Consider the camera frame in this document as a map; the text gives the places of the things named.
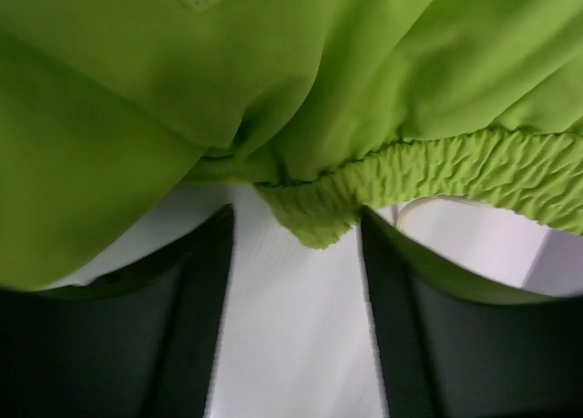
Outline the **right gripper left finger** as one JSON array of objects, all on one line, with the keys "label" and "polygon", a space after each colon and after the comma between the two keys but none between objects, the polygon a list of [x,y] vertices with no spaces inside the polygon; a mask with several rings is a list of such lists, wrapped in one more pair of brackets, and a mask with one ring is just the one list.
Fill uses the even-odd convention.
[{"label": "right gripper left finger", "polygon": [[226,205],[86,286],[1,292],[4,417],[201,417],[234,245]]}]

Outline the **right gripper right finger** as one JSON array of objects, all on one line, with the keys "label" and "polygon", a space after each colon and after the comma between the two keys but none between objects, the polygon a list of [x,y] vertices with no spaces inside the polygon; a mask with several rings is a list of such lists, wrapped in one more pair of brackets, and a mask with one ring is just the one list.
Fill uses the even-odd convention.
[{"label": "right gripper right finger", "polygon": [[582,299],[486,279],[360,218],[366,298],[391,417],[579,417]]}]

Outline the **lime green shorts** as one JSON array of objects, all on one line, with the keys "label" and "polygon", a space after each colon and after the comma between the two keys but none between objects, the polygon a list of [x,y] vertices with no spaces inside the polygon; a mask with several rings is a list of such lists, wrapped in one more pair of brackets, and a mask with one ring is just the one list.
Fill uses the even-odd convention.
[{"label": "lime green shorts", "polygon": [[4,287],[186,181],[315,249],[436,195],[580,234],[582,0],[1,0]]}]

